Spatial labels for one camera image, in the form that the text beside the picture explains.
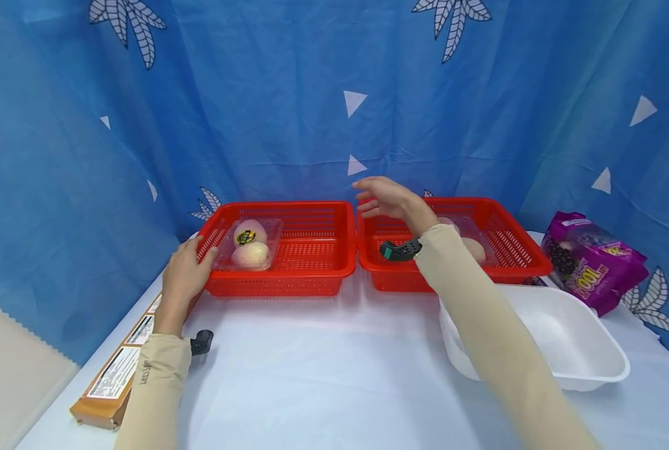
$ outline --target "hand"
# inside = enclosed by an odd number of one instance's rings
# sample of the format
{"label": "hand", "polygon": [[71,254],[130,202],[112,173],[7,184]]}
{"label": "hand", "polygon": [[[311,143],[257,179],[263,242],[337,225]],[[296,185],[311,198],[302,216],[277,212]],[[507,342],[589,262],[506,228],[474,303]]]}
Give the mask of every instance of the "hand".
{"label": "hand", "polygon": [[362,191],[357,194],[357,200],[371,199],[357,208],[363,218],[385,215],[401,219],[414,236],[423,235],[439,223],[437,215],[419,195],[385,176],[369,176],[353,186]]}
{"label": "hand", "polygon": [[183,243],[169,259],[162,275],[162,302],[154,313],[154,333],[181,336],[192,299],[202,291],[217,256],[213,247],[202,262],[197,262],[197,247],[202,236]]}

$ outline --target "white table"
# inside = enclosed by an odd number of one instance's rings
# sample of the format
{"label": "white table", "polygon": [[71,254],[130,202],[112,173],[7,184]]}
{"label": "white table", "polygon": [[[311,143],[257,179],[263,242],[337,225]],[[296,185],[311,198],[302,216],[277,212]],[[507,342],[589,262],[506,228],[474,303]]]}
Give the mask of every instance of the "white table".
{"label": "white table", "polygon": [[[110,449],[116,434],[69,415],[162,287],[144,293],[17,447]],[[214,301],[186,335],[215,332],[179,411],[182,449],[520,449],[496,400],[449,364],[429,294],[383,294],[359,268],[335,299]],[[669,449],[669,352],[619,307],[603,319],[632,374],[568,392],[605,449]]]}

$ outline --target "white wall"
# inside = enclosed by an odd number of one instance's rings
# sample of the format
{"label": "white wall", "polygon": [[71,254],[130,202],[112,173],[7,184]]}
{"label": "white wall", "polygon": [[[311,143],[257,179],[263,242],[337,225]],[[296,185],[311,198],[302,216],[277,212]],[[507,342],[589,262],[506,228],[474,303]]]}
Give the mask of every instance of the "white wall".
{"label": "white wall", "polygon": [[13,449],[79,370],[0,311],[0,449]]}

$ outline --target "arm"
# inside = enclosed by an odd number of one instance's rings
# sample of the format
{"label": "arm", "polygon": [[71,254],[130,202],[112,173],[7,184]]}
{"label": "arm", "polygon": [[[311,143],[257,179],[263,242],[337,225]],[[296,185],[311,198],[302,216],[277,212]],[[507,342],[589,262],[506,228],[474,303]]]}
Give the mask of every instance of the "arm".
{"label": "arm", "polygon": [[177,449],[177,410],[191,359],[188,341],[150,336],[142,346],[115,450]]}
{"label": "arm", "polygon": [[354,184],[362,217],[402,219],[420,236],[420,272],[442,299],[473,367],[501,402],[531,450],[600,446],[567,402],[532,335],[473,259],[454,227],[443,226],[423,199],[384,177]]}
{"label": "arm", "polygon": [[216,248],[197,262],[197,243],[187,241],[169,260],[162,280],[162,302],[154,330],[142,346],[132,391],[115,450],[177,449],[177,413],[192,361],[189,340],[182,339],[189,303],[206,283]]}

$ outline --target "basket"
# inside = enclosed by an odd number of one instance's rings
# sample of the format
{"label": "basket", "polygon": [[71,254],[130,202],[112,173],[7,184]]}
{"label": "basket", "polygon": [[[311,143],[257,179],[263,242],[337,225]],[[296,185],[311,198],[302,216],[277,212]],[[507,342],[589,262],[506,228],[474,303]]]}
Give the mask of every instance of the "basket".
{"label": "basket", "polygon": [[223,205],[200,231],[199,257],[219,246],[241,218],[281,219],[284,230],[266,271],[212,271],[205,289],[217,297],[333,297],[356,268],[354,210],[346,202]]}
{"label": "basket", "polygon": [[[492,199],[425,198],[439,216],[469,217],[496,254],[496,266],[482,266],[495,283],[520,284],[533,276],[549,275],[552,263],[524,228]],[[431,293],[432,288],[419,273],[414,261],[392,262],[380,255],[380,245],[395,245],[412,238],[404,222],[389,217],[363,219],[357,216],[359,264],[372,275],[375,288],[399,293]]]}

